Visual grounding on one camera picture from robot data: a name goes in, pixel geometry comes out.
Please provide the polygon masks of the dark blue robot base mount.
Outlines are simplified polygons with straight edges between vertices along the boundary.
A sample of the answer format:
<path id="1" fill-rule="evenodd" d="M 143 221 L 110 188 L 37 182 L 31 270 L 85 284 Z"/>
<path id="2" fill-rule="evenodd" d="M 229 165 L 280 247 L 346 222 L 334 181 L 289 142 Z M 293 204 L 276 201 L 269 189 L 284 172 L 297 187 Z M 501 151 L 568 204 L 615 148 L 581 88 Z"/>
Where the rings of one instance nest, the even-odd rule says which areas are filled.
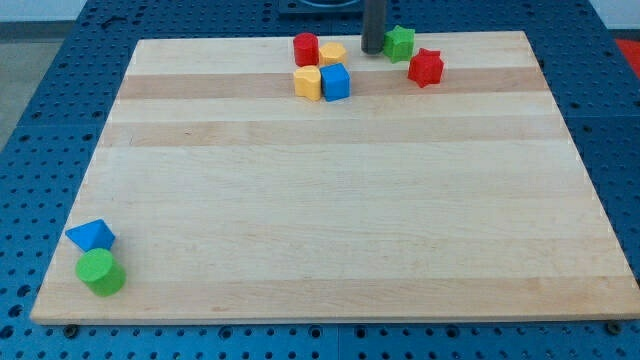
<path id="1" fill-rule="evenodd" d="M 280 15 L 293 14 L 360 14 L 363 0 L 277 0 Z"/>

